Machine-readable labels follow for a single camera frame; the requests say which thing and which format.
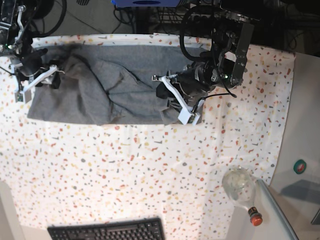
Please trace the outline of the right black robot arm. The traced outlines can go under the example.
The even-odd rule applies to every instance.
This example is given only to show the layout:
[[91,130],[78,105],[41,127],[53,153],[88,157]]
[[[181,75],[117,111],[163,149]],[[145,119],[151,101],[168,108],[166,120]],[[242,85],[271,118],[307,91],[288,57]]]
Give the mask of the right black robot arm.
[[67,13],[67,1],[61,2],[62,9],[54,27],[40,33],[31,29],[34,20],[44,18],[54,5],[53,0],[2,0],[0,2],[0,56],[9,57],[17,89],[24,89],[23,82],[37,79],[50,67],[43,64],[47,48],[35,50],[34,38],[45,38],[58,30]]

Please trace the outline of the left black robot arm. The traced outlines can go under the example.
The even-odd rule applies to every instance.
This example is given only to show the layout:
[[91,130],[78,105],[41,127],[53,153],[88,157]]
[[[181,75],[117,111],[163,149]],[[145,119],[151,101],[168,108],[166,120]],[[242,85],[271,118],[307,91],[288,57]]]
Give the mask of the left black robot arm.
[[[168,71],[164,77],[180,96],[175,96],[160,76],[155,75],[153,80],[159,82],[157,97],[180,106],[186,103],[195,114],[201,101],[208,98],[206,94],[215,88],[225,89],[231,95],[231,89],[243,83],[254,32],[251,21],[261,19],[263,6],[262,0],[210,0],[188,9],[180,22],[179,46],[191,64],[182,71]],[[185,35],[190,27],[210,38],[210,50],[198,56],[187,51]]]

